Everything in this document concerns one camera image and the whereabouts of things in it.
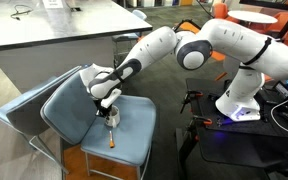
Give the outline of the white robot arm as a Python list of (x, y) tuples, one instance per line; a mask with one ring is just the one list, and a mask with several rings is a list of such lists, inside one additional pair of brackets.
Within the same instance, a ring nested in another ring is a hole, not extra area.
[(160, 27), (136, 43), (117, 68), (93, 63), (80, 71), (80, 77), (93, 99), (113, 103), (117, 85), (169, 53), (185, 70), (200, 68), (213, 54), (222, 56), (225, 68), (236, 75), (215, 106), (235, 122), (261, 118), (255, 94), (266, 77), (288, 79), (287, 45), (224, 19), (211, 19), (196, 33)]

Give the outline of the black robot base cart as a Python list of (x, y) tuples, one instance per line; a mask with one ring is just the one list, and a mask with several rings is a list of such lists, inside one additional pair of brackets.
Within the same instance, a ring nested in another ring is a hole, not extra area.
[(184, 165), (191, 151), (198, 146), (208, 162), (261, 168), (288, 177), (288, 134), (273, 123), (271, 105), (263, 106), (264, 118), (259, 121), (235, 123), (215, 108), (215, 98), (224, 92), (224, 84), (211, 80), (186, 80), (186, 92), (203, 93), (192, 97), (191, 113), (213, 121), (184, 133), (178, 132), (178, 161)]

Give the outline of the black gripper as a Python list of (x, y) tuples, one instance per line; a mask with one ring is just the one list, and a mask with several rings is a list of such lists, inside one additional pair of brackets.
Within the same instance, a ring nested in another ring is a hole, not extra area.
[(107, 98), (101, 100), (95, 100), (95, 105), (97, 107), (95, 115), (101, 118), (106, 118), (106, 116), (108, 115), (106, 118), (106, 124), (113, 123), (115, 113), (114, 108), (111, 108), (111, 105), (120, 95), (121, 90), (115, 88)]

